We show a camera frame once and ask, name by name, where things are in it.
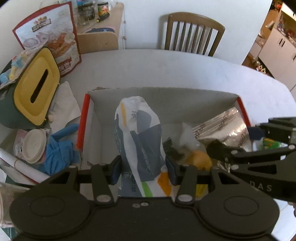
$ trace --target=yellow tissue box lid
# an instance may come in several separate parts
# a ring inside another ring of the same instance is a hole
[[[16,108],[40,126],[59,84],[60,73],[48,48],[42,48],[21,76],[14,92]]]

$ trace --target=round table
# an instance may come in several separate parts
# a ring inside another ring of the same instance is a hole
[[[82,63],[61,79],[68,81],[78,105],[96,88],[181,87],[239,95],[251,124],[270,117],[296,116],[296,102],[279,81],[250,69],[199,54],[167,50],[115,50],[82,55]],[[293,208],[278,201],[281,215],[273,230],[279,240],[296,232]]]

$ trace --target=yellow stripe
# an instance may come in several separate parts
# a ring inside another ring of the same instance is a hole
[[[126,127],[126,109],[125,109],[124,104],[122,102],[120,102],[120,108],[121,108],[123,124]]]

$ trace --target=white plastic lid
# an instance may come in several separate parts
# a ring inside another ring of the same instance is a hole
[[[43,129],[28,132],[22,144],[22,154],[28,163],[36,163],[42,157],[46,146],[46,133]]]

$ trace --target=blue glove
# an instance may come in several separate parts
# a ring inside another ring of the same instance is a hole
[[[59,142],[63,137],[76,132],[78,128],[79,124],[71,124],[49,137],[44,162],[44,169],[48,175],[58,173],[68,167],[71,162],[78,163],[79,155],[74,151],[73,143],[70,140]]]

